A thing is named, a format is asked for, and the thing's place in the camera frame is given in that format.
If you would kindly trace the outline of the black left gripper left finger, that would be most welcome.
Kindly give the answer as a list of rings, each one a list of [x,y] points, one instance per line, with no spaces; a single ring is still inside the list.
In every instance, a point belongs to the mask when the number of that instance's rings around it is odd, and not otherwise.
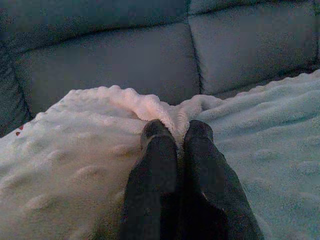
[[[158,119],[140,137],[141,156],[130,171],[124,192],[119,237],[122,240],[173,240],[179,221],[176,142]]]

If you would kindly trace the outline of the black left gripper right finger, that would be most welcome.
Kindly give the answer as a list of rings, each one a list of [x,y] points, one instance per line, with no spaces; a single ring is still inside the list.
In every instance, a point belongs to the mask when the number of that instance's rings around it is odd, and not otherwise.
[[[183,150],[184,239],[264,239],[236,172],[214,144],[212,128],[190,121]]]

